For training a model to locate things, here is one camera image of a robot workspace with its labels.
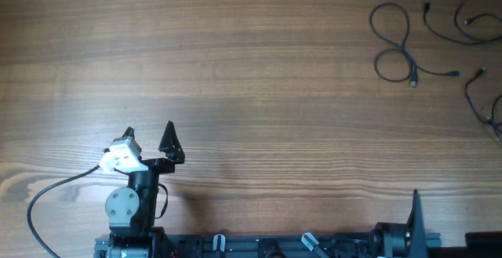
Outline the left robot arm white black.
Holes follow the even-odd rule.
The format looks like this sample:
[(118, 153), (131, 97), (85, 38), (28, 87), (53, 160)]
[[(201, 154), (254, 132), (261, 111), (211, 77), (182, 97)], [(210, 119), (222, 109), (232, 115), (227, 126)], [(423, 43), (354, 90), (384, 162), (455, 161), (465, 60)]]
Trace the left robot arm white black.
[(155, 214), (158, 193), (166, 189), (159, 177), (174, 173), (176, 166), (185, 161), (185, 153), (171, 121), (166, 124), (158, 150), (164, 154), (162, 157), (143, 159), (142, 149), (131, 127), (121, 137), (113, 139), (105, 150), (100, 167), (107, 172), (128, 176), (128, 183), (107, 197), (105, 212), (110, 234), (102, 242), (96, 242), (95, 257), (177, 256), (177, 249), (164, 228), (155, 226), (155, 221), (160, 218)]

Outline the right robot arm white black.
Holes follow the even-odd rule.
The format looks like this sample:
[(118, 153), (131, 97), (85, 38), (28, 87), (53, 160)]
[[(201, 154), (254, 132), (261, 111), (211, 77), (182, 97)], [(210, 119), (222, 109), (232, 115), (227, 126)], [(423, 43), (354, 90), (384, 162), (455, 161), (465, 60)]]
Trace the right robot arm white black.
[(374, 257), (428, 258), (424, 218), (418, 190), (406, 223), (379, 222), (369, 240)]

